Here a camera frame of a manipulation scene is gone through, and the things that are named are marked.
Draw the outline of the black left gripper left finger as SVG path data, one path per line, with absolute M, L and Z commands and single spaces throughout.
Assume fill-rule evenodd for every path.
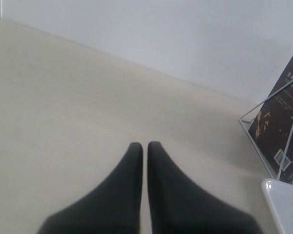
M 94 190 L 49 216 L 40 234 L 138 234 L 143 148 L 133 142 L 115 169 Z

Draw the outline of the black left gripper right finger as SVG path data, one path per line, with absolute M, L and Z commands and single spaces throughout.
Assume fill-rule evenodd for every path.
M 147 189 L 154 234 L 260 234 L 255 219 L 188 178 L 162 144 L 147 148 Z

